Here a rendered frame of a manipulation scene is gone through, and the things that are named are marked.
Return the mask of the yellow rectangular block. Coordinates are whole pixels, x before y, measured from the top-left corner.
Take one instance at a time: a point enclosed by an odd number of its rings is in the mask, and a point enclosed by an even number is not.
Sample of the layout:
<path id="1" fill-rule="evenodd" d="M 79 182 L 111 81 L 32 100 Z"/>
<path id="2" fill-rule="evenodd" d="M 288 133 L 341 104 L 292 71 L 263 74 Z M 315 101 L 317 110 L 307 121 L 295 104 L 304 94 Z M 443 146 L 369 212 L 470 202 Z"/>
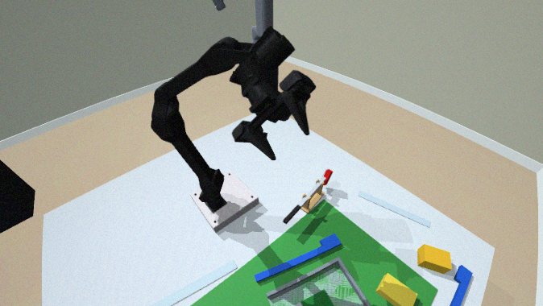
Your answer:
<path id="1" fill-rule="evenodd" d="M 450 252 L 424 244 L 417 249 L 417 264 L 442 274 L 452 270 Z"/>
<path id="2" fill-rule="evenodd" d="M 400 281 L 386 274 L 375 291 L 394 306 L 413 306 L 417 294 Z"/>

